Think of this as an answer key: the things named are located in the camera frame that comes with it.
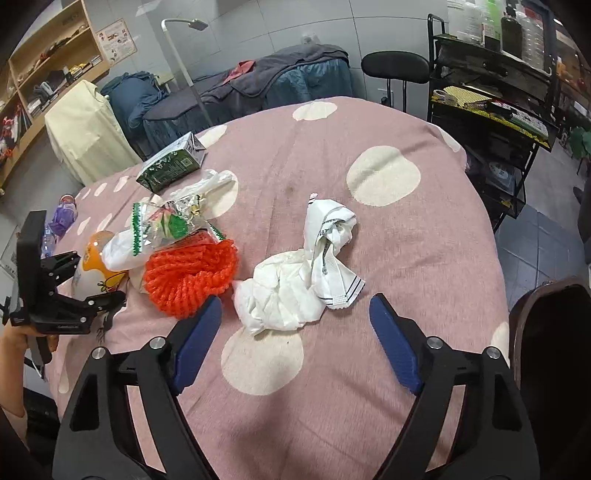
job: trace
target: metal screw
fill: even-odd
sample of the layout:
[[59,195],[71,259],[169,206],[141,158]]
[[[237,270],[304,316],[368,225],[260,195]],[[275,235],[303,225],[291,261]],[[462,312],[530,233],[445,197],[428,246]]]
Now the metal screw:
[[166,345],[166,338],[164,337],[154,337],[150,340],[150,348],[154,350],[158,350]]
[[429,348],[439,350],[443,346],[443,340],[441,340],[439,337],[429,337],[427,339],[427,345]]
[[105,353],[107,353],[107,350],[105,350],[104,347],[100,346],[92,351],[92,358],[98,360],[99,358],[103,358],[105,356]]
[[491,358],[500,358],[501,351],[496,346],[490,346],[486,349],[486,354]]

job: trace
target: floor lamp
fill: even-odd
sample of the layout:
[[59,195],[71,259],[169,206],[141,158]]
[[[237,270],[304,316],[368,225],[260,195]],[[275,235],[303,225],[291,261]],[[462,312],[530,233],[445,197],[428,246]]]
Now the floor lamp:
[[189,88],[193,92],[195,99],[197,100],[197,104],[199,105],[199,108],[201,109],[201,111],[203,112],[203,115],[205,116],[205,120],[207,120],[207,123],[209,124],[210,127],[213,127],[212,119],[210,118],[209,113],[207,113],[207,109],[205,108],[205,105],[203,104],[203,101],[201,100],[201,95],[199,94],[199,92],[195,88],[195,85],[193,84],[193,81],[191,80],[191,76],[189,75],[189,73],[187,71],[187,67],[184,65],[183,61],[181,60],[180,55],[178,54],[177,48],[174,46],[173,39],[170,38],[170,33],[168,33],[168,28],[166,27],[166,23],[169,23],[169,22],[184,23],[184,24],[187,24],[190,28],[192,28],[194,30],[199,30],[199,31],[205,30],[208,27],[208,24],[205,22],[202,22],[200,20],[184,20],[182,18],[165,18],[164,20],[162,20],[160,25],[162,26],[162,31],[164,32],[164,36],[166,37],[166,40],[168,40],[168,43],[170,44],[170,48],[172,48],[174,58],[177,60],[178,65],[181,67],[181,72],[183,72],[183,76],[185,77],[185,80],[187,80],[187,83],[189,84]]

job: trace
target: red cloth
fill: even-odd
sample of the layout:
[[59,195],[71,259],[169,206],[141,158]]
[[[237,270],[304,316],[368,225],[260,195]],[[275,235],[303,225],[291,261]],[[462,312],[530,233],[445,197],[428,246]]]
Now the red cloth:
[[237,79],[239,76],[244,75],[252,70],[255,65],[254,60],[245,60],[238,62],[238,65],[230,72],[228,78],[223,81],[222,85],[227,84],[230,80]]

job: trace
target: polka dot tablecloth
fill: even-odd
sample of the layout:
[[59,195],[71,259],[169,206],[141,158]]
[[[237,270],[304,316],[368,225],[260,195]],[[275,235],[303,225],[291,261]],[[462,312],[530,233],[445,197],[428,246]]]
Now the polka dot tablecloth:
[[[308,199],[318,193],[356,213],[353,240],[339,259],[366,286],[348,309],[326,310],[298,332],[255,338],[241,328],[226,292],[220,331],[196,382],[179,397],[195,438],[222,479],[373,478],[414,397],[398,385],[372,330],[372,295],[384,293],[400,315],[454,348],[481,352],[506,342],[503,276],[486,210],[464,173],[465,152],[434,125],[349,98],[263,111],[200,136],[208,148],[203,169],[235,178],[206,216],[236,242],[237,279],[303,246]],[[79,193],[78,220],[57,252],[82,251],[94,232],[129,225],[132,203],[151,196],[135,182],[140,168]],[[138,349],[175,324],[128,288],[127,307],[106,334],[113,353]],[[61,339],[48,366],[60,414],[97,344],[92,334]],[[161,468],[136,388],[130,399],[144,456]],[[449,451],[460,405],[454,391],[433,465]]]

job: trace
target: gray tile floor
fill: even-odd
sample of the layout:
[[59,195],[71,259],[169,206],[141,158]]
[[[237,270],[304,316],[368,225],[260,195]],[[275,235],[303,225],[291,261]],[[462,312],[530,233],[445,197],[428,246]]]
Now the gray tile floor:
[[527,204],[575,234],[579,203],[573,187],[583,189],[587,173],[586,162],[577,175],[578,166],[579,162],[556,142],[552,153],[540,148],[525,181]]
[[585,269],[578,234],[529,205],[517,220],[506,218],[495,239],[510,310],[532,288],[548,280],[580,275]]

